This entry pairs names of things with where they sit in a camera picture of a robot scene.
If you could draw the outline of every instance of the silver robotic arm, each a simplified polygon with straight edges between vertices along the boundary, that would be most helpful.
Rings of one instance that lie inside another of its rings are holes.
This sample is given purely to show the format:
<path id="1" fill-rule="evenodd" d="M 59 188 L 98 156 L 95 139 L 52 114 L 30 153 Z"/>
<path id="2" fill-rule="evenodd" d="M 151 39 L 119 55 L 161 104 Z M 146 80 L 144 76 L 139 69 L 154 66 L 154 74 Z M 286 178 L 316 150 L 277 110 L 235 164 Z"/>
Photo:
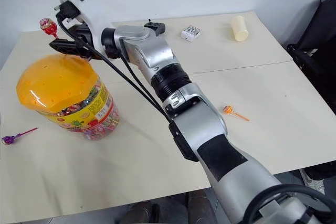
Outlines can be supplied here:
<path id="1" fill-rule="evenodd" d="M 155 29 L 139 26 L 113 28 L 106 20 L 95 26 L 99 15 L 96 9 L 92 9 L 96 5 L 92 0 L 86 1 L 61 0 L 56 17 L 61 28 L 75 42 L 71 45 L 66 40 L 55 40 L 50 45 L 65 53 L 71 48 L 73 54 L 88 59 L 100 57 L 106 62 L 105 56 L 111 55 L 112 58 L 123 57 L 136 65 L 162 101 L 169 129 L 181 153 L 186 159 L 201 163 L 232 224 L 322 223 L 299 199 L 284 195 L 281 183 L 262 164 L 231 145 L 222 116 L 199 86 L 191 82 L 167 42 L 157 36 Z M 73 29 L 72 33 L 62 25 L 66 18 L 77 18 L 83 26 Z M 289 189 L 305 193 L 295 186 Z M 317 192 L 309 195 L 324 199 Z M 334 203 L 328 201 L 326 205 L 334 214 Z"/>

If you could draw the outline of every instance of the red lollipop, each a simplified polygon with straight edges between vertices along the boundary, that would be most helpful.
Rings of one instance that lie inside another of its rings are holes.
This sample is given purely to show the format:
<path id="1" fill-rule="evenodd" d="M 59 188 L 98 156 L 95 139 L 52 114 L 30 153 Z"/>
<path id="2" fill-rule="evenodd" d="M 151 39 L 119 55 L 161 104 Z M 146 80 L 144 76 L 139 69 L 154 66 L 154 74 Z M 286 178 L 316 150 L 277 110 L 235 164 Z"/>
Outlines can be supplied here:
<path id="1" fill-rule="evenodd" d="M 50 18 L 43 18 L 40 20 L 40 28 L 48 35 L 53 35 L 55 39 L 58 39 L 56 34 L 57 26 Z"/>

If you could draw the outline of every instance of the plastic jar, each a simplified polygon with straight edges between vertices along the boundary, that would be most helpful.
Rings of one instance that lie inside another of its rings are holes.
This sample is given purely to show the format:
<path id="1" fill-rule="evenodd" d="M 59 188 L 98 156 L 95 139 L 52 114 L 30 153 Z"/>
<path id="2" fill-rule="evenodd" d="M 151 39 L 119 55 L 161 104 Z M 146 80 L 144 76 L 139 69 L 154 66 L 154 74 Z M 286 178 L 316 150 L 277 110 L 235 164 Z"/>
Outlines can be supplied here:
<path id="1" fill-rule="evenodd" d="M 119 123 L 113 98 L 87 60 L 51 55 L 29 66 L 16 86 L 21 104 L 59 126 L 97 140 Z"/>

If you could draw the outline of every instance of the white table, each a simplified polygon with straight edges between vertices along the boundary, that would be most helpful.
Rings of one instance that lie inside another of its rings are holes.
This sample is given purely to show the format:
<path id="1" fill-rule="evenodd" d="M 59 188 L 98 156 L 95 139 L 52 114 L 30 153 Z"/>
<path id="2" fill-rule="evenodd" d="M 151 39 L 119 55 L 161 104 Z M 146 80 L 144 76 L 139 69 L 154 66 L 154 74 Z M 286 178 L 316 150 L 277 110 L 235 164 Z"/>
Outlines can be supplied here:
<path id="1" fill-rule="evenodd" d="M 256 15 L 244 15 L 250 32 L 245 42 L 229 39 L 231 14 L 163 20 L 165 37 L 218 109 L 230 104 L 250 118 L 225 115 L 229 139 L 270 172 L 334 160 L 335 115 Z M 179 38 L 189 24 L 202 30 L 193 43 Z M 0 146 L 3 223 L 209 186 L 200 164 L 185 160 L 177 149 L 165 119 L 101 61 L 92 64 L 122 115 L 105 139 L 83 140 L 21 106 L 16 82 L 30 63 L 52 52 L 51 40 L 42 31 L 22 33 L 1 72 L 1 136 L 39 127 L 15 145 Z"/>

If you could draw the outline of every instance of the black cable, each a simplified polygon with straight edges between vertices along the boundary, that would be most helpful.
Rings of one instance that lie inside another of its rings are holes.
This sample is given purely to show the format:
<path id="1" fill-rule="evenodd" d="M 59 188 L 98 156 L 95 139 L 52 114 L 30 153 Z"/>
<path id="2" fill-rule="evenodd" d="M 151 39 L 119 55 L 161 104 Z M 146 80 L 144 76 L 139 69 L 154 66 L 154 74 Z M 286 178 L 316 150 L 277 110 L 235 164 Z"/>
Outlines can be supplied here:
<path id="1" fill-rule="evenodd" d="M 74 36 L 63 24 L 62 19 L 60 17 L 57 17 L 57 23 L 60 26 L 60 28 L 75 42 L 79 43 L 81 46 L 87 48 L 91 52 L 93 52 L 95 55 L 99 56 L 107 65 L 109 65 L 117 74 L 119 74 L 125 81 L 127 81 L 130 85 L 132 85 L 150 104 L 152 104 L 160 113 L 162 113 L 165 118 L 170 123 L 170 119 L 168 116 L 164 113 L 164 111 L 161 109 L 161 107 L 157 106 L 154 101 L 152 101 L 137 85 L 135 85 L 134 82 L 132 82 L 126 75 L 124 75 L 123 72 L 121 72 L 108 58 L 106 58 L 103 54 L 98 52 L 93 46 L 90 44 L 87 44 Z"/>
<path id="2" fill-rule="evenodd" d="M 125 66 L 127 67 L 128 71 L 131 73 L 132 77 L 135 79 L 135 81 L 139 84 L 139 86 L 143 89 L 143 91 L 146 92 L 146 94 L 150 97 L 150 99 L 152 99 L 152 101 L 155 103 L 155 105 L 157 107 L 160 108 L 161 113 L 165 114 L 164 110 L 161 108 L 161 106 L 159 105 L 159 103 L 156 101 L 156 99 L 152 96 L 152 94 L 148 91 L 148 89 L 146 89 L 144 87 L 144 85 L 142 84 L 142 82 L 137 78 L 137 76 L 135 75 L 135 73 L 133 72 L 133 70 L 131 69 L 130 65 L 128 64 L 128 62 L 126 61 L 126 59 L 121 56 L 122 61 L 124 62 Z"/>
<path id="3" fill-rule="evenodd" d="M 264 202 L 267 199 L 276 194 L 283 194 L 289 191 L 308 195 L 324 203 L 330 209 L 330 212 L 316 211 L 316 213 L 324 214 L 323 216 L 323 221 L 325 221 L 324 223 L 335 223 L 336 203 L 332 199 L 329 199 L 324 194 L 316 190 L 313 190 L 309 187 L 302 185 L 291 185 L 291 184 L 272 186 L 259 193 L 247 206 L 242 223 L 243 224 L 252 223 L 255 214 L 259 211 L 260 207 L 264 204 Z"/>

